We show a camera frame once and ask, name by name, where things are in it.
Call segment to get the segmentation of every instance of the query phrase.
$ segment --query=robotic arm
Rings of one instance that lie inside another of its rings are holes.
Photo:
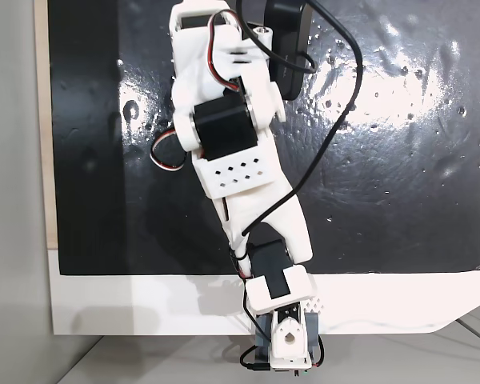
[[[262,216],[280,234],[279,240],[252,246],[246,233],[292,191],[270,124],[274,117],[285,121],[283,96],[298,96],[303,74],[274,65],[266,53],[274,46],[286,58],[290,50],[295,61],[300,60],[296,57],[307,45],[311,9],[304,1],[269,0],[272,24],[280,22],[284,3],[291,13],[287,28],[274,36],[273,28],[256,26],[248,31],[256,39],[245,38],[243,20],[224,1],[184,0],[174,6],[172,99],[175,133],[213,201],[258,316],[256,320],[248,312],[257,327],[257,362],[242,364],[298,374],[316,365],[312,347],[318,346],[318,315],[305,314],[302,305],[315,296],[315,285],[301,265],[313,252],[297,196]]]

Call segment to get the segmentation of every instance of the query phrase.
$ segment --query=white plastic part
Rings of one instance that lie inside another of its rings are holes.
[[[173,123],[177,127],[178,140],[185,152],[198,150],[201,142],[195,130],[192,117],[189,114],[175,113],[173,115]]]
[[[292,266],[283,271],[290,294],[272,298],[266,284],[265,276],[253,278],[246,283],[250,307],[255,314],[267,314],[276,308],[308,300],[316,295],[312,277],[304,266]]]
[[[180,143],[184,149],[192,151],[192,161],[206,195],[214,202],[231,248],[235,250],[237,257],[241,258],[245,255],[248,240],[242,236],[242,231],[290,192],[291,185],[281,170],[274,137],[270,131],[270,123],[275,115],[282,122],[286,120],[286,116],[279,89],[275,83],[270,82],[268,56],[252,40],[242,40],[236,25],[216,26],[214,65],[224,78],[242,76],[247,105],[258,132],[258,147],[212,162],[202,158],[202,150],[198,147],[199,139],[188,117],[192,115],[196,105],[222,97],[224,86],[212,77],[207,65],[208,28],[181,29],[180,24],[184,17],[208,15],[228,8],[225,2],[215,0],[186,0],[173,8],[170,35],[176,79],[172,99],[176,117],[174,128]],[[272,30],[263,27],[256,31],[263,44],[271,49]],[[263,160],[259,164],[254,163],[254,166],[252,161],[256,158]],[[249,173],[243,172],[243,163],[252,168]],[[224,173],[222,170],[238,174]],[[222,198],[226,198],[228,221]],[[311,259],[312,250],[306,220],[297,197],[273,212],[264,222],[285,238],[290,257],[295,263]],[[246,277],[251,276],[249,258],[241,260],[239,266]]]
[[[258,145],[208,161],[200,153],[192,153],[192,163],[206,196],[223,198],[251,190],[278,176],[280,165],[270,156],[270,140],[265,133],[258,135]]]
[[[246,88],[246,98],[250,103],[250,114],[257,130],[270,126],[274,116],[280,122],[286,120],[281,92],[275,82],[270,82],[266,65],[256,62],[242,71],[242,81]]]
[[[301,322],[286,318],[278,324],[278,312],[274,312],[269,359],[275,370],[308,370],[312,366],[302,305],[298,317]]]

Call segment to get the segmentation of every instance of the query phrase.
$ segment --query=bracket with holes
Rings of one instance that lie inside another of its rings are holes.
[[[322,300],[320,299],[320,297],[314,297],[310,300],[305,300],[304,302],[302,302],[302,305],[304,306],[304,312],[307,314],[320,315],[324,310],[324,305],[322,304]]]

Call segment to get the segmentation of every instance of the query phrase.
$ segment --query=gray floor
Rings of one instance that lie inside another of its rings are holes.
[[[464,321],[480,332],[480,308]],[[329,384],[480,384],[480,340],[454,323],[436,334],[325,336],[326,362],[300,378]],[[249,338],[106,337],[61,384],[281,383],[238,364]]]

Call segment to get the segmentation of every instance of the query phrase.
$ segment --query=black cable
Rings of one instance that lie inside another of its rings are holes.
[[[474,334],[477,338],[480,339],[480,332],[477,332],[474,328],[472,328],[471,326],[468,326],[463,320],[461,320],[460,318],[457,319],[457,322],[463,326],[464,328],[466,328],[469,332],[471,332],[472,334]]]
[[[362,75],[363,75],[362,52],[361,52],[361,49],[359,48],[358,43],[355,41],[354,36],[352,36],[352,34],[317,0],[307,0],[307,3],[314,10],[316,10],[320,14],[320,16],[322,16],[329,24],[331,24],[332,27],[348,42],[348,44],[352,48],[352,51],[354,52],[354,56],[355,56],[355,61],[357,64],[357,70],[356,70],[357,76],[355,80],[354,92],[352,93],[352,97],[350,98],[350,101],[346,105],[345,110],[343,111],[339,119],[336,121],[336,123],[333,125],[330,132],[327,134],[322,146],[318,150],[309,168],[304,173],[304,176],[302,176],[301,181],[285,197],[283,197],[281,200],[273,204],[271,208],[266,210],[256,220],[254,220],[251,224],[249,224],[249,226],[245,228],[244,231],[242,232],[242,236],[244,237],[247,236],[248,233],[251,232],[253,228],[255,228],[263,220],[265,220],[267,216],[272,214],[277,208],[279,208],[285,202],[287,202],[293,196],[295,196],[300,191],[300,189],[304,186],[304,184],[306,184],[311,174],[313,173],[314,169],[320,163],[320,160],[322,159],[322,156],[326,152],[330,143],[333,141],[333,138],[336,135],[336,132],[338,131],[339,127],[344,123],[346,116],[349,114],[350,110],[354,107],[355,100],[359,95],[359,91],[361,90]],[[242,0],[237,0],[237,7],[238,7],[238,4],[240,5],[240,10],[237,8],[238,18],[240,20],[240,23],[242,24],[242,18],[240,17],[240,13],[242,10]]]
[[[243,18],[243,11],[242,11],[242,0],[237,0],[237,16],[238,20],[240,21],[240,27],[243,29],[247,37],[249,37],[256,46],[262,50],[269,58],[270,60],[273,60],[275,62],[278,62],[279,64],[282,64],[286,66],[287,68],[290,68],[291,70],[295,70],[297,72],[303,72],[304,74],[314,74],[317,71],[317,63],[315,60],[311,58],[308,54],[301,53],[300,55],[303,56],[308,62],[310,62],[311,67],[307,68],[305,66],[298,66],[297,64],[293,64],[292,62],[289,62],[279,56],[278,54],[275,54],[272,52],[270,49],[268,49],[265,44],[259,41],[258,36],[256,35],[255,32],[252,31],[252,29],[247,25],[246,21]]]
[[[323,349],[322,337],[320,335],[318,336],[318,345],[320,346],[320,359],[314,364],[314,366],[316,366],[317,368],[319,368],[323,364],[323,361],[326,357],[326,353]]]
[[[242,366],[244,368],[247,368],[249,369],[250,368],[250,364],[248,362],[246,362],[246,357],[248,354],[250,354],[251,352],[253,352],[254,350],[256,350],[256,346],[252,346],[251,348],[249,348],[248,350],[246,350],[241,356],[240,356],[240,364],[242,364]]]
[[[249,312],[249,309],[247,308],[247,289],[245,288],[246,280],[243,279],[243,284],[244,284],[244,290],[243,290],[243,310],[246,312],[247,316],[249,316],[249,319],[253,322],[254,326],[260,333],[260,335],[267,340],[268,342],[271,342],[270,338],[268,335],[265,333],[265,331],[261,328],[261,326],[258,324],[254,316],[252,315],[251,312]]]

